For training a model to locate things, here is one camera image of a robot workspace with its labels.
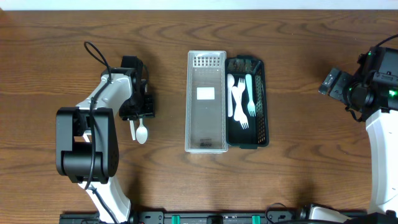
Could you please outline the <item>white plastic spoon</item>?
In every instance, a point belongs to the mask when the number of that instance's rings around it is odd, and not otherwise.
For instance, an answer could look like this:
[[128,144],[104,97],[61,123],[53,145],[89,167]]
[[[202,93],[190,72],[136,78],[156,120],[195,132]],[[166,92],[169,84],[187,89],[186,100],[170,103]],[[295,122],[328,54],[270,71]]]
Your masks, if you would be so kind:
[[136,140],[139,144],[144,144],[148,138],[148,130],[144,126],[144,121],[142,118],[139,119],[139,126],[136,129]]
[[136,129],[135,129],[134,121],[133,120],[129,120],[129,124],[130,124],[132,140],[135,141],[136,140]]

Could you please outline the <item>pale green plastic fork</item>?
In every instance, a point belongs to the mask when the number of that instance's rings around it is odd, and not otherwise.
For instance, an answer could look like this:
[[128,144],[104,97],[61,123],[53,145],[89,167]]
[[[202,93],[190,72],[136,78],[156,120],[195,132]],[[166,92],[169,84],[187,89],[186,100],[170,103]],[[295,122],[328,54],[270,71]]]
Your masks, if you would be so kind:
[[249,102],[248,102],[248,105],[247,105],[248,112],[249,112],[250,116],[255,117],[255,115],[256,115],[256,106],[254,104],[254,97],[253,97],[252,75],[246,74],[245,81],[246,81],[248,97],[249,97]]

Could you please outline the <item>white plastic fork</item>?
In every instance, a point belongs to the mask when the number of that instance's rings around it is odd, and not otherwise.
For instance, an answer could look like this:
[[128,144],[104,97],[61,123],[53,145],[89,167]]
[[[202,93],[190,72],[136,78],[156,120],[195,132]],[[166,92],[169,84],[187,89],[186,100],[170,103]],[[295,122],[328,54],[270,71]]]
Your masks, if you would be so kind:
[[242,107],[242,103],[241,103],[242,93],[240,92],[239,88],[236,86],[232,87],[231,92],[232,92],[234,101],[236,103],[233,118],[235,121],[239,121],[242,129],[248,129],[249,128],[248,119],[247,119],[247,116],[243,112],[243,107]]
[[245,80],[243,78],[239,78],[238,85],[232,87],[233,98],[236,103],[235,111],[234,111],[234,120],[240,121],[244,116],[243,108],[242,108],[242,94],[245,90]]

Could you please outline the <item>white plastic knife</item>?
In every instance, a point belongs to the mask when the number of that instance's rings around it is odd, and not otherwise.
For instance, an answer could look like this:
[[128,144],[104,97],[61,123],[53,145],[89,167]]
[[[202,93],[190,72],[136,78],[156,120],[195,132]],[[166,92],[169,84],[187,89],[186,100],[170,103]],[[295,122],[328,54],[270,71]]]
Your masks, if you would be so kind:
[[232,101],[232,87],[234,86],[235,79],[232,74],[227,74],[227,104],[228,104],[228,117],[233,116],[233,101]]

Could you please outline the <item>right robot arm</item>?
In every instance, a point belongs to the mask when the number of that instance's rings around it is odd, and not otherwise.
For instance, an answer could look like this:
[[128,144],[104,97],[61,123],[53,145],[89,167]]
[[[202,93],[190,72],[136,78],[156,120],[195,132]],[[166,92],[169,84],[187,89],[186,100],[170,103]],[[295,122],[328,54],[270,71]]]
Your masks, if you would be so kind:
[[366,124],[371,145],[368,214],[349,222],[397,223],[397,50],[376,45],[358,63],[354,75],[332,68],[318,89]]

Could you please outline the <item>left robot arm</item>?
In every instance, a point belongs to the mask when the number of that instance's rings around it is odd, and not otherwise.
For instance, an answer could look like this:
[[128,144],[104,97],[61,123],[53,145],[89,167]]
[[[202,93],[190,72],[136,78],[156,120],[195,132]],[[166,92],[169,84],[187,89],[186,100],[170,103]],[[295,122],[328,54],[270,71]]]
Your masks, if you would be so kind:
[[155,116],[154,98],[142,77],[146,66],[136,56],[122,57],[120,67],[101,74],[89,97],[56,114],[56,168],[83,188],[98,211],[63,214],[60,223],[133,223],[131,201],[116,172],[119,148],[115,117],[133,123]]

